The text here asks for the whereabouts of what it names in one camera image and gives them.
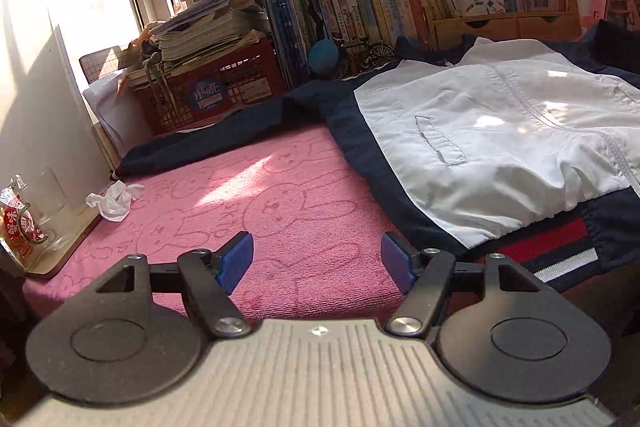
dark fabric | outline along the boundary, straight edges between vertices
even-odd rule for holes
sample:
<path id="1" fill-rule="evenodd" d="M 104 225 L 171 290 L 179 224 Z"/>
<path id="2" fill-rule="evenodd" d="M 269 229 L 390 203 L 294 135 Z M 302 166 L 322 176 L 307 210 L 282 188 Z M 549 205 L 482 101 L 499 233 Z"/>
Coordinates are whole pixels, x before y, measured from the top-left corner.
<path id="1" fill-rule="evenodd" d="M 474 37 L 466 37 L 456 48 L 426 53 L 399 39 L 396 56 L 438 65 L 455 64 L 474 41 Z M 638 45 L 638 38 L 626 30 L 600 21 L 579 42 L 546 42 L 546 45 L 583 70 L 612 74 L 640 88 L 640 76 L 634 73 L 640 72 L 640 54 L 630 51 Z M 209 128 L 153 140 L 129 152 L 117 174 L 154 174 L 174 169 L 284 128 L 322 119 L 347 162 L 366 180 L 382 210 L 416 248 L 440 248 L 468 261 L 500 251 L 532 271 L 595 248 L 597 262 L 550 282 L 558 290 L 640 257 L 640 199 L 631 188 L 579 203 L 571 211 L 533 223 L 470 251 L 436 226 L 405 194 L 364 121 L 353 93 L 376 74 L 397 65 L 395 61 L 381 70 L 343 82 L 313 80 Z"/>

glass mug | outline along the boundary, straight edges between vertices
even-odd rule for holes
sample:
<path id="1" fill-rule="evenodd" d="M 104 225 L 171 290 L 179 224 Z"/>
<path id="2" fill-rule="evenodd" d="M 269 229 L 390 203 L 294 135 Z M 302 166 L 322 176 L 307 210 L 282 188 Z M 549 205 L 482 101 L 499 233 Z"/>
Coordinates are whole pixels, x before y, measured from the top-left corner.
<path id="1" fill-rule="evenodd" d="M 20 235 L 32 245 L 44 245 L 51 250 L 64 247 L 69 239 L 62 233 L 61 220 L 66 194 L 52 169 L 47 167 L 27 182 L 16 174 L 10 187 L 22 204 L 17 215 Z"/>

pink blanket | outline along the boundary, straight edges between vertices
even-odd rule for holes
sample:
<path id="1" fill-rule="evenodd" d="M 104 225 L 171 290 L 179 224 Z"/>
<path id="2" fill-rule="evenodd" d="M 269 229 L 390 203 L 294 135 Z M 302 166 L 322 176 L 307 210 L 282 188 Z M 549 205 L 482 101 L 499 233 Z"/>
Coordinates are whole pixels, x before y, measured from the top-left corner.
<path id="1" fill-rule="evenodd" d="M 53 279 L 28 280 L 42 315 L 129 253 L 175 261 L 215 250 L 240 230 L 254 263 L 232 295 L 249 318 L 384 317 L 401 295 L 380 261 L 393 230 L 322 126 L 278 136 L 142 180 L 121 223 L 101 221 Z M 183 311 L 179 295 L 155 295 Z"/>

circular disc cover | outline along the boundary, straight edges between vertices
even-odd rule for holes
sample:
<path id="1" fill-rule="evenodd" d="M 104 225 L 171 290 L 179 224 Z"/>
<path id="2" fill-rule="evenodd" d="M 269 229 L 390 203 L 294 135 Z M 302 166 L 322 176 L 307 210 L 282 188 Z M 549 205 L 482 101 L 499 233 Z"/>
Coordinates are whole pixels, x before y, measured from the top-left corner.
<path id="1" fill-rule="evenodd" d="M 436 348 L 462 382 L 517 403 L 578 396 L 610 356 L 602 328 L 554 291 L 499 292 L 460 310 L 442 325 Z"/>
<path id="2" fill-rule="evenodd" d="M 197 362 L 200 336 L 186 317 L 151 304 L 146 324 L 119 317 L 84 325 L 42 321 L 27 358 L 35 376 L 63 399 L 119 405 L 147 399 Z"/>

red stripe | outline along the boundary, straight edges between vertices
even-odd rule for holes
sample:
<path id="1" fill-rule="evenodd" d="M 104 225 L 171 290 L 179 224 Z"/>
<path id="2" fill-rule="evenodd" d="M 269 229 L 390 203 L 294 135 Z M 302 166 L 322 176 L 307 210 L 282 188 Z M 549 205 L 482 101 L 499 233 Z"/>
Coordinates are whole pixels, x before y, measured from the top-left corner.
<path id="1" fill-rule="evenodd" d="M 524 263 L 556 248 L 564 247 L 588 235 L 584 221 L 579 217 L 557 229 L 547 230 L 534 237 L 523 239 L 512 245 L 498 248 L 498 252 L 511 257 L 517 263 Z"/>

